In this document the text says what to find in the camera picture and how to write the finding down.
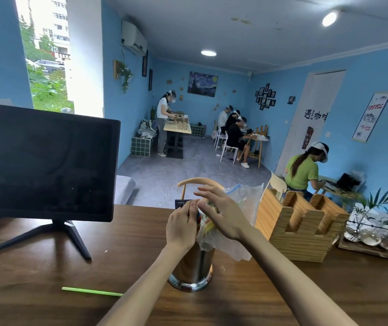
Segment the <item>blue wall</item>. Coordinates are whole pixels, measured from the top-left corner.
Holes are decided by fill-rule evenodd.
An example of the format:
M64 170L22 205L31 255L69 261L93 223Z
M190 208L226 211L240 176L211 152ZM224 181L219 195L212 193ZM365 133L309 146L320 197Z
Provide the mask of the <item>blue wall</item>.
M102 1L102 35L104 54L104 107L105 118L121 121L118 165L130 154L130 138L135 135L142 119L150 119L152 93L148 92L149 74L141 75L142 57L124 49L121 45L121 18ZM123 78L113 78L113 60L123 61L133 72L127 93L122 90ZM149 54L148 68L154 59Z
M187 93L190 71L218 76L215 97ZM168 85L167 80L172 80L173 83ZM185 112L191 123L201 122L203 125L207 125L207 134L210 135L213 130L213 120L218 120L219 113L228 105L232 105L234 109L239 109L242 116L247 118L248 125L251 125L251 119L245 111L247 87L248 77L246 75L157 60L153 71L153 104L156 105L164 93L174 89L177 99L174 104L170 105L170 108L173 111ZM179 95L183 95L183 101L179 101ZM217 103L219 103L219 107L214 111Z
M0 0L0 98L33 108L14 0Z
M347 70L336 101L325 122L322 141L330 147L329 161L320 164L320 174L338 178L352 170L367 175L367 190L388 189L388 103L366 144L351 139L372 94L388 91L388 49L254 76L246 106L250 118L268 124L271 141L266 144L263 164L275 170L308 73ZM255 103L255 92L266 83L277 91L276 106L263 111ZM296 96L293 105L289 96ZM326 138L325 132L331 132Z

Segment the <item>person in black shirt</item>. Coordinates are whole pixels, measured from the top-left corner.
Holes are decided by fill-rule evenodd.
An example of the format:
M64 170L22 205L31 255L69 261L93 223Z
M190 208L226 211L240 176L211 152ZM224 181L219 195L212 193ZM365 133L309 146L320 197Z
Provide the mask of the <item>person in black shirt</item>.
M229 127L231 125L233 125L234 123L236 123L236 120L238 120L240 118L241 117L240 117L239 110L236 110L235 112L230 114L229 117L227 118L226 125L224 126L224 131L228 130Z
M248 152L250 151L250 146L247 145L244 141L240 141L240 139L249 139L252 135L245 135L241 132L241 128L245 126L246 119L243 117L241 120L237 119L236 123L233 123L229 126L227 130L227 135L229 139L227 140L227 146L237 147L238 151L238 160L241 159L243 154L244 159L241 164L244 168L249 168L250 166L247 164Z

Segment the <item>black picture frame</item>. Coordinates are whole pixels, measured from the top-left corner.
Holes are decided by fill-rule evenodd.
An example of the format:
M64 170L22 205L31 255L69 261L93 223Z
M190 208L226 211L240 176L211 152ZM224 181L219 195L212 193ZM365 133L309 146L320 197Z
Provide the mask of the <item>black picture frame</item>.
M153 70L149 69L149 91L152 91L153 84Z
M147 62L149 58L149 51L146 51L146 55L142 57L142 76L147 77Z

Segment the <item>metal container base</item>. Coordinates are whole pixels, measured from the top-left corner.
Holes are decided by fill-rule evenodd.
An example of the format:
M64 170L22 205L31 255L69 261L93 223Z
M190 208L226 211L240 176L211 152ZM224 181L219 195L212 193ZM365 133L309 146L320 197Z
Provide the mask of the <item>metal container base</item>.
M205 288L212 280L212 275L213 275L213 267L210 266L207 276L196 283L193 283L193 284L184 283L183 281L176 279L176 277L173 276L173 274L169 276L168 282L171 284L171 286L173 286L177 290L180 290L182 292L193 293Z

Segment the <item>brown tabletop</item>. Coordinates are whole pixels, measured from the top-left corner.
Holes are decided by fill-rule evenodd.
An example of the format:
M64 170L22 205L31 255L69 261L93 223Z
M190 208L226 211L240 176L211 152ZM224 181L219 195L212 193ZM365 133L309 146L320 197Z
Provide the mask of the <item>brown tabletop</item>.
M165 245L170 209L116 206L111 223L75 222L93 261L64 234L0 251L0 326L94 326L116 297L62 286L125 292ZM0 220L0 242L47 221ZM388 325L388 260L333 248L322 264L296 263L360 326ZM168 283L147 325L298 325L254 260L216 252L209 287L183 293Z

